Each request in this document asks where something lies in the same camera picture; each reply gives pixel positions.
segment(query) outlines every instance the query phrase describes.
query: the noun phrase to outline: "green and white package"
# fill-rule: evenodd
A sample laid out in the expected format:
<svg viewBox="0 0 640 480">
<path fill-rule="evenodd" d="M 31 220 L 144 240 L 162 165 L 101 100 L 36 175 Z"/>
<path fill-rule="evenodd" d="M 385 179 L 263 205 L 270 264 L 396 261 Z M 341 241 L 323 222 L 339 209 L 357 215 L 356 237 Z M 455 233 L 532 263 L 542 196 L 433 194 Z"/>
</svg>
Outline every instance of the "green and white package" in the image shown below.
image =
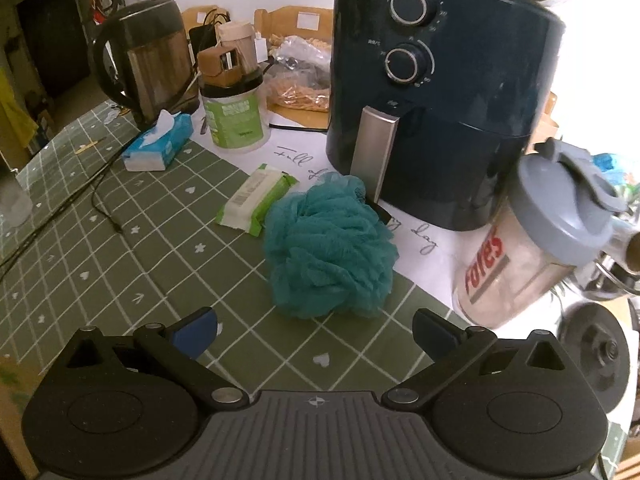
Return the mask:
<svg viewBox="0 0 640 480">
<path fill-rule="evenodd" d="M 263 164 L 222 206 L 214 222 L 258 236 L 271 205 L 297 182 L 290 174 Z"/>
</svg>

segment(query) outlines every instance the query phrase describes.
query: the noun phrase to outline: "electric kettle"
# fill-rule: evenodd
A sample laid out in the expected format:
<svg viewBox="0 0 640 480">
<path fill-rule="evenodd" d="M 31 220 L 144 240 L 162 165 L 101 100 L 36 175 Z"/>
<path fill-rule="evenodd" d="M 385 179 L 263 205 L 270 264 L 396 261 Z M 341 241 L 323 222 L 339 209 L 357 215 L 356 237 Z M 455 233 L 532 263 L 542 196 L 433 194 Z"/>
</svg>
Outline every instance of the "electric kettle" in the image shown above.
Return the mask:
<svg viewBox="0 0 640 480">
<path fill-rule="evenodd" d="M 115 79 L 105 64 L 107 42 Z M 152 126 L 162 109 L 197 110 L 198 87 L 191 85 L 194 70 L 174 0 L 145 0 L 120 9 L 98 28 L 90 54 L 104 93 L 130 108 L 141 130 Z"/>
</svg>

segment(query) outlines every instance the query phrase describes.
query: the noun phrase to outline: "dark doorway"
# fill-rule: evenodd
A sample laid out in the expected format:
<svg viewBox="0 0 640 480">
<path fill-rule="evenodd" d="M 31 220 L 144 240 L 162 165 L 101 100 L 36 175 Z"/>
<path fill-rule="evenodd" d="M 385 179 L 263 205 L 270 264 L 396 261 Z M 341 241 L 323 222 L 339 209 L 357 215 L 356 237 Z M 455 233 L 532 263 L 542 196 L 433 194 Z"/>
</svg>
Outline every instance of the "dark doorway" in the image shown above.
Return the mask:
<svg viewBox="0 0 640 480">
<path fill-rule="evenodd" d="M 90 74 L 76 0 L 24 0 L 17 9 L 31 59 L 50 97 Z"/>
</svg>

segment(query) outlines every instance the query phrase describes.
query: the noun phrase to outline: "teal loofah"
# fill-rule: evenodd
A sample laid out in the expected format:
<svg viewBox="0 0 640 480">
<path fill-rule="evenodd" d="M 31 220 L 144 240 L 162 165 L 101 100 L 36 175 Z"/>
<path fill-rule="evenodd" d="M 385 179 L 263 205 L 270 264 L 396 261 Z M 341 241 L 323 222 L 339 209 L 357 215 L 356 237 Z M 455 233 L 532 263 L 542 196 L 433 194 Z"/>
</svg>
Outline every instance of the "teal loofah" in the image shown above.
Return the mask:
<svg viewBox="0 0 640 480">
<path fill-rule="evenodd" d="M 391 292 L 398 250 L 364 204 L 364 184 L 327 173 L 306 193 L 278 200 L 264 225 L 275 304 L 291 316 L 378 313 Z"/>
</svg>

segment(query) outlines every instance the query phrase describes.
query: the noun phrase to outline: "timer knob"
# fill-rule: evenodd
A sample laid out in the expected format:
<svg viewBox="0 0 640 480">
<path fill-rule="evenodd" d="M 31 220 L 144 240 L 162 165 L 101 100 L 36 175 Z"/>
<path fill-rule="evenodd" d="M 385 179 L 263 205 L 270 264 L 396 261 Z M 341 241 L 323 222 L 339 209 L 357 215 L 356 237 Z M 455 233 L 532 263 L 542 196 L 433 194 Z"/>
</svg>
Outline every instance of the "timer knob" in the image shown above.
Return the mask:
<svg viewBox="0 0 640 480">
<path fill-rule="evenodd" d="M 405 85 L 414 83 L 427 69 L 431 69 L 428 54 L 420 46 L 411 43 L 400 43 L 385 57 L 386 74 L 396 83 Z"/>
<path fill-rule="evenodd" d="M 391 17 L 408 27 L 423 25 L 435 14 L 433 0 L 391 0 Z"/>
</svg>

